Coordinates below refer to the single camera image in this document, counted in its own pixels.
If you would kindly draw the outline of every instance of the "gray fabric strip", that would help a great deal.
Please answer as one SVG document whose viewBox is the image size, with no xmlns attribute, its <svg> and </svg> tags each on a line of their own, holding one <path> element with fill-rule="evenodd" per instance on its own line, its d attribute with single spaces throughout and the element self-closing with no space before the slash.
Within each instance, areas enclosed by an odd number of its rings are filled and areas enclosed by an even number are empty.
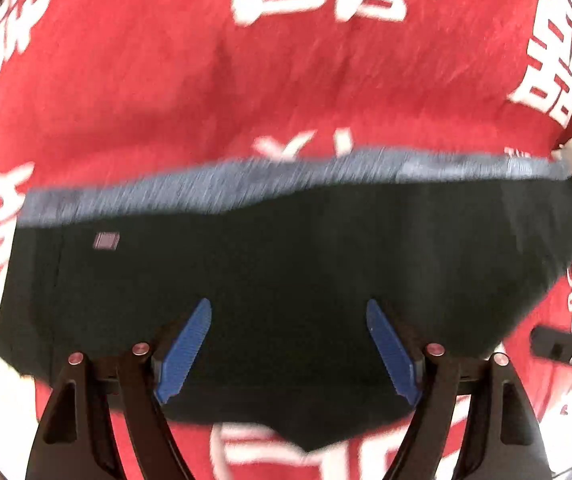
<svg viewBox="0 0 572 480">
<path fill-rule="evenodd" d="M 330 160 L 277 163 L 253 158 L 150 176 L 114 187 L 32 190 L 26 196 L 18 225 L 57 226 L 154 212 L 214 214 L 334 184 L 569 177 L 562 162 L 483 154 L 371 148 Z"/>
</svg>

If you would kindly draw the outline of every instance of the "small rectangular patch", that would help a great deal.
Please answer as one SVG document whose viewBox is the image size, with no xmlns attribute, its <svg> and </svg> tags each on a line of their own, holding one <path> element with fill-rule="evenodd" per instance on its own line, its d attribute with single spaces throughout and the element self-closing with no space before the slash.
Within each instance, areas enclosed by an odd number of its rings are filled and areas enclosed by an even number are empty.
<svg viewBox="0 0 572 480">
<path fill-rule="evenodd" d="M 99 251 L 114 251 L 119 243 L 119 233 L 97 233 L 93 247 Z"/>
</svg>

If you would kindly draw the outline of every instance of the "blue gripper pad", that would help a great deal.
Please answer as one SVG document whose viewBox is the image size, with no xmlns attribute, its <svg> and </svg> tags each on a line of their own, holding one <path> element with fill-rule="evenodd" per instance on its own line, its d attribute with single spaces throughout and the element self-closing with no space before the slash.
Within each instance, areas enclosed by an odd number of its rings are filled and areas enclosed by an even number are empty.
<svg viewBox="0 0 572 480">
<path fill-rule="evenodd" d="M 210 301 L 201 300 L 179 335 L 168 345 L 163 345 L 161 362 L 155 363 L 157 388 L 155 396 L 161 404 L 177 395 L 195 362 L 197 353 L 206 338 L 212 320 Z"/>
<path fill-rule="evenodd" d="M 375 300 L 368 301 L 366 306 L 366 325 L 397 394 L 414 406 L 420 392 L 413 361 Z"/>
</svg>

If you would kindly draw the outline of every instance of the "gray waistband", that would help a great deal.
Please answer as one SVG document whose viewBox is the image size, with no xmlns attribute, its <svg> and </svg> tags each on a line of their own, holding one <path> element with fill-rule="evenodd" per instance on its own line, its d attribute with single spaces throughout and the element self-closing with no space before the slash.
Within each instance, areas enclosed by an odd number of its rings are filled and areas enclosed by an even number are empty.
<svg viewBox="0 0 572 480">
<path fill-rule="evenodd" d="M 570 177 L 544 158 L 367 149 L 330 160 L 227 161 L 113 187 L 35 189 L 19 226 L 56 226 L 146 212 L 220 213 L 298 190 L 333 184 L 459 182 Z"/>
</svg>

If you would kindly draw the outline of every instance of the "black cloth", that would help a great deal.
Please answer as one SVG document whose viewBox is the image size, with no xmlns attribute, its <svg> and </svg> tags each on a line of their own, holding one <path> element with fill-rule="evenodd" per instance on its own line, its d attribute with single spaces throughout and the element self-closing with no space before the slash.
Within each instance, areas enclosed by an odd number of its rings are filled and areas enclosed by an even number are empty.
<svg viewBox="0 0 572 480">
<path fill-rule="evenodd" d="M 119 232 L 117 250 L 93 248 Z M 192 311 L 210 332 L 173 420 L 255 422 L 305 450 L 408 414 L 365 322 L 379 298 L 421 344 L 480 356 L 572 261 L 572 179 L 333 186 L 225 214 L 18 228 L 0 357 L 53 383 Z"/>
</svg>

